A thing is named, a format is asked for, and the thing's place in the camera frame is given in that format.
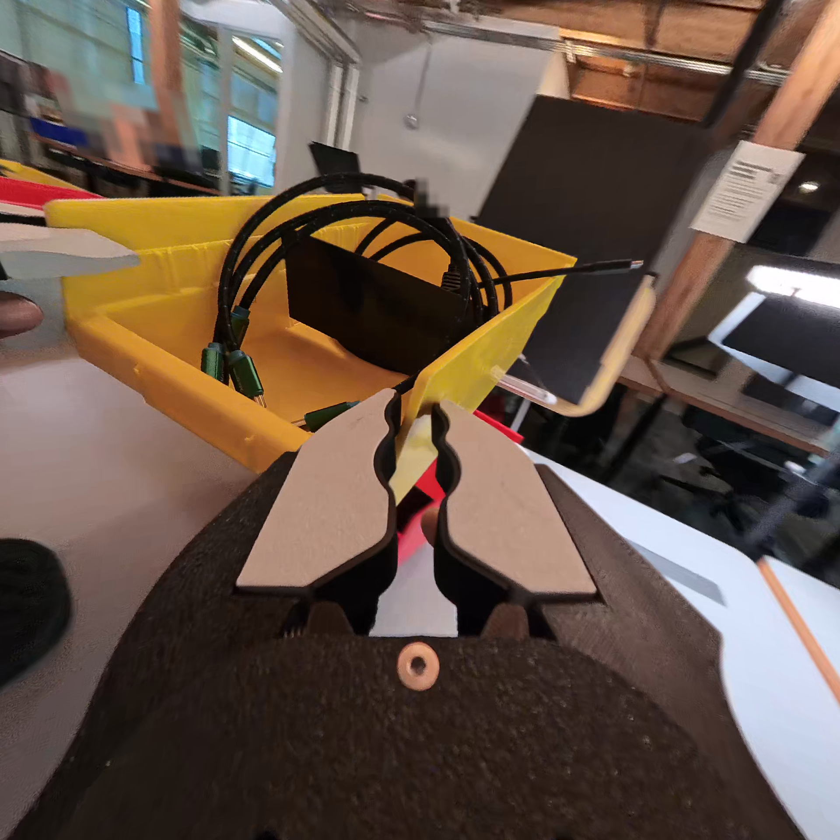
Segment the white board stand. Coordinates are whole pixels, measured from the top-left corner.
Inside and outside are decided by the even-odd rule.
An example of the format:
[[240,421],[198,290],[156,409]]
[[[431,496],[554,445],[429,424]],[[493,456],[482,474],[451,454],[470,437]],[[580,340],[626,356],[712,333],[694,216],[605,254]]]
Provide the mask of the white board stand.
[[555,394],[510,373],[498,377],[495,385],[506,392],[542,406],[556,406],[559,402],[559,398]]

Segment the wooden office desk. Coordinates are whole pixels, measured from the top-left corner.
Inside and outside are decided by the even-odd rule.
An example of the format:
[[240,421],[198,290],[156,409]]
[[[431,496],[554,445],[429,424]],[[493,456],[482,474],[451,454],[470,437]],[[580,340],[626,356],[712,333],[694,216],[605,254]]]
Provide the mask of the wooden office desk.
[[667,395],[812,455],[826,456],[832,436],[828,427],[744,395],[742,388],[751,375],[751,370],[736,360],[708,379],[674,364],[632,356],[617,383],[652,397]]

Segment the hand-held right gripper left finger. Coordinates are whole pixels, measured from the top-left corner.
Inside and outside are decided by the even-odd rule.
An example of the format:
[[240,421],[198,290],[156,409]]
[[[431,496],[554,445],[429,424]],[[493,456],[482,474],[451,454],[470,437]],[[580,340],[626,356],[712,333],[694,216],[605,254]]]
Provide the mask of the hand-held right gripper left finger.
[[384,389],[309,437],[239,572],[239,590],[315,592],[388,545],[400,423],[401,396]]

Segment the red plastic bin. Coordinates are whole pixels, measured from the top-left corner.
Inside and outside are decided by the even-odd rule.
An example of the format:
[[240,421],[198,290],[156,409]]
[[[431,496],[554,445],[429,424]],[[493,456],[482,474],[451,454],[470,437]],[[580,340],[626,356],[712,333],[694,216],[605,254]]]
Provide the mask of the red plastic bin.
[[[474,415],[500,431],[516,444],[521,444],[523,436],[506,423],[505,403],[500,393],[491,393]],[[445,493],[436,478],[437,461],[433,460],[415,485],[399,502],[396,509],[398,537],[397,562],[403,564],[426,543],[422,530],[422,519],[426,510],[436,508]]]
[[1,204],[26,207],[33,211],[42,211],[52,201],[63,200],[99,200],[98,194],[71,187],[41,184],[2,175]]

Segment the grey tape strip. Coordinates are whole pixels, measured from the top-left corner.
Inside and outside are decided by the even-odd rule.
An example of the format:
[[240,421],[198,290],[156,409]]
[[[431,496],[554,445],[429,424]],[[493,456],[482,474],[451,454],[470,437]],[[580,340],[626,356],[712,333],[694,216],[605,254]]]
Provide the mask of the grey tape strip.
[[706,576],[688,569],[684,565],[676,563],[672,560],[631,541],[629,543],[647,562],[650,563],[656,570],[664,577],[671,580],[673,583],[684,586],[698,595],[713,601],[720,606],[726,607],[726,601],[723,597],[721,589],[711,579]]

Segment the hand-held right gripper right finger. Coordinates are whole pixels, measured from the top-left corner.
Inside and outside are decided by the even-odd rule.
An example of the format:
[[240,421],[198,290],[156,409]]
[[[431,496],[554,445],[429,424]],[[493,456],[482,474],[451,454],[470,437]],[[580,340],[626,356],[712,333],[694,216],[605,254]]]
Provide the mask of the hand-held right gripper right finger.
[[510,595],[592,599],[596,586],[520,446],[454,402],[432,415],[444,492],[436,548]]

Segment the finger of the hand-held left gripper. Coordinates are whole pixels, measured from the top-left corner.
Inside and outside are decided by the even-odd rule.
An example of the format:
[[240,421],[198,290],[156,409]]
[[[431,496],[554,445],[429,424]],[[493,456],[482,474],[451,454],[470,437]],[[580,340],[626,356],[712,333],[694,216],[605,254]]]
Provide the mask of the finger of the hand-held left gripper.
[[140,257],[83,228],[2,225],[1,262],[10,280],[40,280],[133,268]]

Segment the person's left hand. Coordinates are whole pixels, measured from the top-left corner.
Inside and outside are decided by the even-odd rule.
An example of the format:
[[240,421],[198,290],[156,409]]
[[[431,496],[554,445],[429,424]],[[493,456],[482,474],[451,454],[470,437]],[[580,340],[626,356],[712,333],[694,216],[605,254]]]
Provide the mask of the person's left hand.
[[11,291],[1,291],[1,340],[28,333],[44,320],[41,307]]

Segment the white paper notice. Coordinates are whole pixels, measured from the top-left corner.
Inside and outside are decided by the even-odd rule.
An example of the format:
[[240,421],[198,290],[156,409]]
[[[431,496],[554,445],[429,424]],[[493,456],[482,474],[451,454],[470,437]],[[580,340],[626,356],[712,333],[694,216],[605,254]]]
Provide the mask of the white paper notice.
[[804,158],[797,150],[741,140],[689,228],[699,234],[746,244]]

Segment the yellow plastic bin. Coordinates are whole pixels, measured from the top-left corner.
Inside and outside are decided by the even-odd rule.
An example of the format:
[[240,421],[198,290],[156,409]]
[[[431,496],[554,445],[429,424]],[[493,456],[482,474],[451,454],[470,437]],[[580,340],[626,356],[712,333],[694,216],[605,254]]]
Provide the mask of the yellow plastic bin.
[[[396,373],[351,358],[292,319],[284,268],[251,310],[245,351],[266,389],[258,407],[201,372],[213,337],[217,283],[228,247],[269,196],[68,199],[45,205],[52,228],[83,228],[137,253],[140,264],[62,278],[65,321],[79,355],[140,393],[164,415],[256,473],[307,438],[292,422],[309,410],[363,401]],[[453,219],[512,274],[574,265],[575,257]],[[436,459],[428,415],[450,399],[473,412],[511,368],[562,279],[516,283],[513,304],[431,363],[402,398],[391,487],[401,501]]]

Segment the black bin divider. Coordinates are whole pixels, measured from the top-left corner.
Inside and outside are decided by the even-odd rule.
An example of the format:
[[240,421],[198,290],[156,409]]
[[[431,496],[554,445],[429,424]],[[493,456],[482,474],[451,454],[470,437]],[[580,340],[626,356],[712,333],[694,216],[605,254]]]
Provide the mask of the black bin divider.
[[384,370],[417,374],[476,328],[457,294],[320,239],[285,262],[290,316]]

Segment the wooden post with notice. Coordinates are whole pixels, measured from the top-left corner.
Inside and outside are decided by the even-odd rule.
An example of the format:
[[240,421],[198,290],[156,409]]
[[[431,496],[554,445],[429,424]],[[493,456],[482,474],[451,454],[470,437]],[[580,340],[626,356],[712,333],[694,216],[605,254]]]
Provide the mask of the wooden post with notice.
[[[839,2],[830,1],[764,112],[752,141],[774,150],[795,151],[838,82]],[[732,248],[728,239],[706,233],[693,235],[668,285],[658,295],[634,348],[636,357],[658,361],[664,356]]]

